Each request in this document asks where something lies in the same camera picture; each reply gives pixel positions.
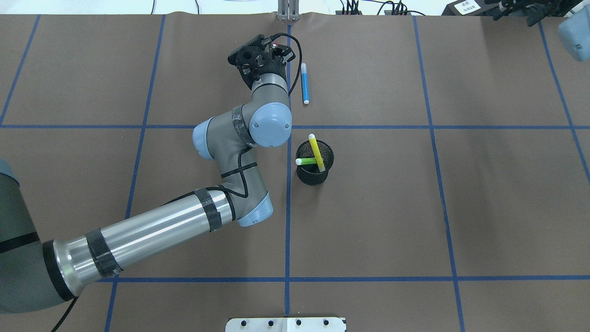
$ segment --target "white label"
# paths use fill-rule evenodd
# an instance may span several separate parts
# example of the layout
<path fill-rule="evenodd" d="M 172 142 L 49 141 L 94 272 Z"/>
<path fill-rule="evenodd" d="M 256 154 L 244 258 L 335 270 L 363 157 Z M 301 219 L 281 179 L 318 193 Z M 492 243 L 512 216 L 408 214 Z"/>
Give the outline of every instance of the white label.
<path fill-rule="evenodd" d="M 455 5 L 455 8 L 461 13 L 461 15 L 469 14 L 474 12 L 481 7 L 477 4 L 476 0 L 467 0 L 460 2 L 459 4 Z"/>

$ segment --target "pen holder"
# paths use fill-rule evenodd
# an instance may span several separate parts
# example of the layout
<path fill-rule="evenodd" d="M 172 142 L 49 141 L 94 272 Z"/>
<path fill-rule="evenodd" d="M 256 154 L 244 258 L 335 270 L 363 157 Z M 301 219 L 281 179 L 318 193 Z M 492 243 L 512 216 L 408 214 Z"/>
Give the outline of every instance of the pen holder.
<path fill-rule="evenodd" d="M 326 170 L 320 172 L 317 164 L 297 166 L 297 177 L 307 185 L 318 185 L 326 181 L 328 171 L 334 163 L 334 151 L 332 151 L 331 147 L 319 139 L 317 140 L 317 146 L 320 148 Z M 296 158 L 313 158 L 312 146 L 309 144 L 309 141 L 305 141 L 299 145 L 295 156 Z"/>

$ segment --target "yellow marker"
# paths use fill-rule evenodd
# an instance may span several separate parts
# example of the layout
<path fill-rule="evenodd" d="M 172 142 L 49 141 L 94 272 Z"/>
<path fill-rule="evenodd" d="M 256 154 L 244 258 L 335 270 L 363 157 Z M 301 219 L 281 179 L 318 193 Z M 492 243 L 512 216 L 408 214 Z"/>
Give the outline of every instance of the yellow marker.
<path fill-rule="evenodd" d="M 315 135 L 309 134 L 309 144 L 312 146 L 313 156 L 316 157 L 317 167 L 320 169 L 320 172 L 326 171 L 326 167 L 324 166 L 324 159 L 322 158 L 322 154 L 320 153 L 320 148 L 317 146 Z"/>

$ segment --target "silver metal tube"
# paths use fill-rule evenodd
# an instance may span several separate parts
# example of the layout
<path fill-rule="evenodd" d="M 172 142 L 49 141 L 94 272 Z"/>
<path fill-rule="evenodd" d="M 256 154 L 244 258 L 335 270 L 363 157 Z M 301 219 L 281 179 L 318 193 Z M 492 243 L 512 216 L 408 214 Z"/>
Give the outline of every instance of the silver metal tube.
<path fill-rule="evenodd" d="M 209 191 L 221 224 L 232 221 L 230 204 L 222 191 Z M 122 269 L 197 235 L 209 232 L 209 220 L 199 199 L 188 196 L 101 229 L 104 240 Z M 72 294 L 101 277 L 85 236 L 54 241 L 61 276 Z"/>

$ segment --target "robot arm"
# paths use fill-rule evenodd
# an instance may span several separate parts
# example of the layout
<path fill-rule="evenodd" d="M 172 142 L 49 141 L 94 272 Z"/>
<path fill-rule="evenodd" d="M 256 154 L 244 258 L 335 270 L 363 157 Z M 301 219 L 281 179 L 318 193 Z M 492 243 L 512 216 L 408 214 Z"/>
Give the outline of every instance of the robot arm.
<path fill-rule="evenodd" d="M 41 243 L 17 178 L 0 160 L 0 313 L 23 313 L 69 301 L 100 278 L 237 220 L 251 226 L 273 206 L 253 147 L 277 147 L 291 134 L 285 65 L 290 47 L 258 35 L 232 52 L 230 64 L 252 90 L 251 102 L 198 125 L 193 142 L 215 160 L 224 183 L 197 189 L 156 209 L 76 239 Z"/>

